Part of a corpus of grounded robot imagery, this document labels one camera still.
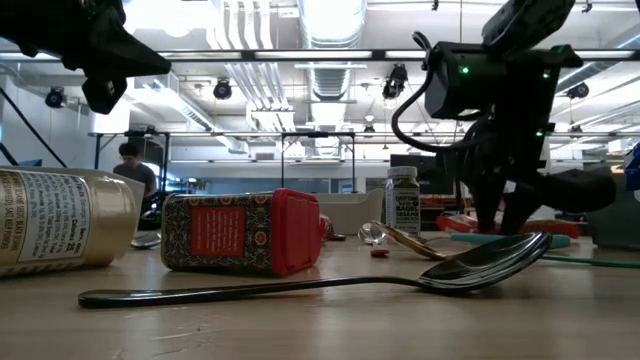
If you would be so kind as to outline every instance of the spoon bowl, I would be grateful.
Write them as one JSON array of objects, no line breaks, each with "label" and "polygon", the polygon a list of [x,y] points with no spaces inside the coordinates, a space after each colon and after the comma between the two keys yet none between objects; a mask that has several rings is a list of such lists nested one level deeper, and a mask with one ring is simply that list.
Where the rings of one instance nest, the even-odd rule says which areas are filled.
[{"label": "spoon bowl", "polygon": [[548,233],[503,237],[450,257],[425,271],[416,280],[369,276],[199,289],[92,290],[80,294],[78,303],[85,308],[179,305],[370,283],[406,285],[428,293],[454,295],[478,290],[517,274],[542,257],[550,245],[551,235]]}]

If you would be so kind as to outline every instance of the wooden table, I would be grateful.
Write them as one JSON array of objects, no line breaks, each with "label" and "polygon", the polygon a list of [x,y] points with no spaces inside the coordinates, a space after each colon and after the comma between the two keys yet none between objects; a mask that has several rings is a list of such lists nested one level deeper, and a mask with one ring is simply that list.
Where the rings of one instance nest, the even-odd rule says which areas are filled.
[{"label": "wooden table", "polygon": [[[448,251],[466,245],[440,243]],[[569,253],[640,260],[574,244]],[[107,269],[0,281],[1,360],[142,359],[638,359],[640,270],[540,261],[468,298],[359,285],[257,300],[83,310],[95,288],[176,288],[269,279],[173,273],[159,251],[132,251]],[[356,239],[325,245],[291,279],[416,277],[432,263],[393,249],[372,259]]]}]

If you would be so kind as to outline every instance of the man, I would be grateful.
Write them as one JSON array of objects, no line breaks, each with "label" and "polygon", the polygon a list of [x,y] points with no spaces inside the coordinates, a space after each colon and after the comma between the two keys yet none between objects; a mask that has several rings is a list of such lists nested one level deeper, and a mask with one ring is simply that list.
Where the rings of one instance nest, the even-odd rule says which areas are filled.
[{"label": "man", "polygon": [[153,170],[140,162],[138,148],[133,144],[124,143],[120,145],[118,152],[122,158],[122,164],[113,168],[113,172],[143,183],[145,199],[155,194],[158,191],[156,175]]}]

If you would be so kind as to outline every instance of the ceiling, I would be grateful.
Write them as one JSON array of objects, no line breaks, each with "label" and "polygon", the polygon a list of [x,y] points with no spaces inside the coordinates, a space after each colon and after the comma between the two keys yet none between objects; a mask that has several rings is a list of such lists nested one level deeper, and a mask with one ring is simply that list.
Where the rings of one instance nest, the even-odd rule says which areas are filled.
[{"label": "ceiling", "polygon": [[[432,11],[431,1],[369,0],[364,22],[362,48],[368,49],[415,49],[411,33],[420,30],[426,34],[431,43],[438,41],[480,42],[484,23],[495,13],[502,0],[473,1],[440,1],[438,11]],[[296,1],[272,0],[271,2],[271,38],[274,47],[290,49],[301,47],[299,18]],[[327,1],[327,4],[339,4],[339,1]],[[578,49],[612,49],[618,47],[634,34],[640,34],[640,17],[634,1],[593,1],[593,9],[582,13],[584,1],[578,1],[564,27],[539,45],[548,48],[556,44],[571,44]],[[208,13],[204,6],[208,1],[185,1],[182,3],[183,13],[171,14],[163,20],[157,11],[145,20],[133,33],[136,38],[158,51],[170,50],[209,50],[206,30]],[[173,37],[165,32],[172,22],[178,18],[189,19],[193,29],[183,37]],[[244,31],[243,21],[239,30]],[[0,43],[0,51],[14,49],[12,44]],[[353,70],[351,88],[348,99],[353,104],[347,105],[344,122],[351,124],[349,128],[361,131],[366,123],[365,116],[374,116],[373,123],[377,131],[390,131],[389,118],[394,109],[401,104],[412,91],[424,81],[424,73],[419,63],[407,63],[409,86],[397,101],[384,101],[381,95],[385,77],[393,67],[391,62],[369,62],[366,69]],[[19,67],[12,66],[24,81],[23,84],[33,91],[46,92],[53,84],[65,86],[67,94],[82,100],[79,88],[83,76],[64,69],[60,64],[24,63]],[[304,70],[294,68],[292,63],[280,63],[280,76],[286,90],[290,105],[295,111],[294,123],[297,127],[311,122],[309,91],[307,76]],[[565,70],[568,75],[575,70]],[[246,99],[232,81],[233,95],[228,100],[216,100],[212,95],[213,86],[220,77],[229,77],[224,64],[221,63],[177,63],[173,73],[180,80],[182,96],[190,99],[197,107],[209,115],[216,127],[230,131],[252,130],[245,119]],[[552,121],[558,123],[558,129],[566,130],[569,123],[585,119],[615,114],[621,107],[637,101],[635,94],[640,92],[640,63],[625,62],[610,67],[585,82],[590,87],[590,94],[582,100],[569,101],[566,97],[556,97],[552,111]],[[407,129],[414,131],[436,127],[436,131],[453,131],[452,121],[429,119],[421,105],[422,99],[409,108],[402,122]],[[167,104],[138,101],[132,113],[132,122],[153,124],[159,129],[186,131],[185,118]],[[611,116],[601,120],[597,125],[586,126],[585,131],[611,131],[625,124],[640,124],[640,105],[638,110],[633,106],[619,116]],[[595,148],[589,143],[602,143],[603,139],[584,142],[583,149]]]}]

